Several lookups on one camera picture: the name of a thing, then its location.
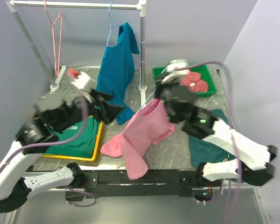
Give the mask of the green plastic tray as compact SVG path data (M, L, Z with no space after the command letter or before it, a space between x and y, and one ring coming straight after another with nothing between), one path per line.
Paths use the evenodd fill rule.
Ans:
M202 98L203 97L210 97L213 94L217 93L216 86L213 82L213 79L211 78L211 75L210 75L209 70L207 69L206 65L192 68L192 69L190 69L190 71L200 73L202 80L207 82L207 84L209 86L209 90L207 92L196 93L199 97L202 97Z

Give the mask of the pink t shirt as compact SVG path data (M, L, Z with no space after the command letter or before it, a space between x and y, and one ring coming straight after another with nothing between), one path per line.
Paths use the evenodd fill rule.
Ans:
M167 118L164 103L154 98L136 112L125 129L105 143L100 152L112 158L122 156L128 178L136 180L148 171L144 161L147 150L174 132L175 126Z

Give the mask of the dusty red shirt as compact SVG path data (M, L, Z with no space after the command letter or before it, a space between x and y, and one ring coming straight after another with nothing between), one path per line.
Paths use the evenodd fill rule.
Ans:
M188 71L188 74L181 80L180 85L186 86L190 92L207 92L209 86L207 82L202 80L201 74L198 72Z

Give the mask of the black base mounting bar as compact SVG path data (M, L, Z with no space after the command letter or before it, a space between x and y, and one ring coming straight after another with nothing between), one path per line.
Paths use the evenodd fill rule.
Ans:
M84 171L84 178L74 185L97 197L108 196L172 196L192 197L194 189L220 187L220 180L210 182L196 175L193 169L148 170L136 180L127 176L126 170Z

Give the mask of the blue t shirt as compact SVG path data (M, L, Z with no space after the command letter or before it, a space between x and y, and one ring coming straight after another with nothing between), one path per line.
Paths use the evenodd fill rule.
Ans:
M116 117L118 125L124 124L134 115L134 111L124 100L126 89L133 81L135 73L133 55L139 53L133 28L126 22L119 27L117 44L106 47L101 62L96 90L113 95L111 104L125 107Z

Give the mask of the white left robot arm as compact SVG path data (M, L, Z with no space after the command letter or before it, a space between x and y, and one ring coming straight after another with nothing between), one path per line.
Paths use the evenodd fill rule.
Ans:
M92 116L110 124L124 106L110 104L112 95L96 90L78 91L70 103L54 92L44 94L34 105L35 115L27 120L0 163L0 214L20 208L28 199L54 188L76 190L85 182L85 174L76 163L34 177L24 177L26 170L50 146L61 145L58 134L76 123L82 123L79 134Z

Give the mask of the yellow plastic tray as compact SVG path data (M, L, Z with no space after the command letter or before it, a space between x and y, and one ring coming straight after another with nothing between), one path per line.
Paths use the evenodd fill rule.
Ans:
M93 152L93 156L91 158L81 158L81 157L62 156L62 155L44 155L44 154L42 155L42 157L93 162L93 161L95 161L97 154L98 154L98 145L99 145L99 139L101 137L102 127L103 127L103 123L100 122L99 131L98 131L98 134L96 137L95 149Z

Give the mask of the green printed t shirt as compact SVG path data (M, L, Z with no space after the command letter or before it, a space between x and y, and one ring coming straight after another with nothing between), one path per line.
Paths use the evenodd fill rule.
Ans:
M62 155L91 158L95 149L99 125L100 122L95 120L93 117L88 117L87 126L78 138L66 144L50 146L44 153L44 155ZM63 131L63 133L55 132L55 135L59 138L58 142L65 141L73 137L79 132L82 126L83 122L79 122L68 127Z

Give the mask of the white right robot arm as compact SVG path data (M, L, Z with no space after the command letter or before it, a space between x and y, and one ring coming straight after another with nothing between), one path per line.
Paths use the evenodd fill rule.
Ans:
M189 182L206 186L219 179L237 179L263 186L275 174L271 161L277 155L274 145L263 146L231 128L214 113L195 105L196 95L178 83L156 83L155 97L161 99L171 123L183 122L189 136L211 143L236 158L223 162L201 162Z

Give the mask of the silver clothes rack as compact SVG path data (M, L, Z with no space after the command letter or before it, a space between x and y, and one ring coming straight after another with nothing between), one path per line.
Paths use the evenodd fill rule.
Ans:
M99 68L109 33L108 8L116 16L140 16L140 50L136 66L140 66L140 104L146 102L145 83L145 19L147 1L122 4L117 0L8 0L6 4L28 40L50 85L57 88L65 73L62 66Z

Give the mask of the blue hanger with shirt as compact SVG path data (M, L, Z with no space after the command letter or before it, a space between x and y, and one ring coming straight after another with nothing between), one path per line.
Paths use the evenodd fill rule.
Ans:
M109 22L110 22L110 29L109 29L109 34L108 34L108 37L107 37L107 42L106 42L106 46L107 46L107 47L110 47L109 41L110 41L110 37L111 37L111 34L112 34L112 30L113 30L115 27L120 27L120 25L118 25L118 24L114 24L114 25L113 25L113 23L112 23L112 16L111 16L111 7L112 7L112 4L113 4L113 2L110 3L109 8L108 8L108 16L109 16Z

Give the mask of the dark green shorts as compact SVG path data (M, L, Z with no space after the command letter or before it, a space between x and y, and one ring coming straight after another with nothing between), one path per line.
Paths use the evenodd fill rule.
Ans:
M220 140L216 136L217 131L213 130L215 124L226 124L227 118L221 109L207 111L203 108L196 108L185 122L182 130L189 135L189 150L191 164L197 168L200 163L219 163L225 159L230 161L235 156L225 151L223 144L228 143L227 140Z

